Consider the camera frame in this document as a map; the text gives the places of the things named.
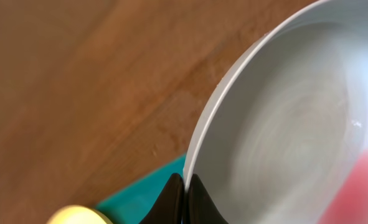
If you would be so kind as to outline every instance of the white bowl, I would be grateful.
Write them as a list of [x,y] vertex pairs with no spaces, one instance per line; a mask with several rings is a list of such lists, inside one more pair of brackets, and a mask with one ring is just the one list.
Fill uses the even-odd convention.
[[367,223],[368,1],[318,1],[251,46],[199,118],[193,173],[229,223]]

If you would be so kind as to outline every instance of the table surface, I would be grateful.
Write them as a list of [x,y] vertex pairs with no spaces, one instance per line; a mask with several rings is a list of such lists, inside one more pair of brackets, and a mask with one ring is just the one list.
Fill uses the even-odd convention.
[[208,97],[313,0],[0,0],[0,223],[93,206],[186,152]]

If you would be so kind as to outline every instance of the teal mat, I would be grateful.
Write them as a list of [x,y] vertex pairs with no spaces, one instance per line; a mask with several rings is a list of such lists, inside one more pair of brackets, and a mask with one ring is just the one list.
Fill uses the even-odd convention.
[[150,211],[170,175],[182,176],[185,155],[99,203],[97,210],[114,224],[138,224]]

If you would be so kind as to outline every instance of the yellow object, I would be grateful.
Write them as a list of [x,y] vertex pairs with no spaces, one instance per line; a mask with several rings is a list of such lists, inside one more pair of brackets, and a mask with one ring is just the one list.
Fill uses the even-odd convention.
[[79,205],[61,208],[47,224],[112,224],[102,213]]

